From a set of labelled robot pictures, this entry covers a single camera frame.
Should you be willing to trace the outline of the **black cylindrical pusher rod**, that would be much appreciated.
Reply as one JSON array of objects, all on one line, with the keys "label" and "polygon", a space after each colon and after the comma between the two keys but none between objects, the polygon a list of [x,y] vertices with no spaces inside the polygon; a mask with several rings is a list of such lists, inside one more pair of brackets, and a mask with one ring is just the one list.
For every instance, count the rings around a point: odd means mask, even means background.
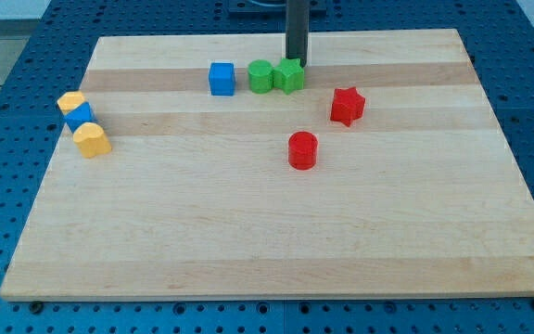
[{"label": "black cylindrical pusher rod", "polygon": [[302,68],[308,57],[309,17],[308,0],[286,0],[286,58],[298,59]]}]

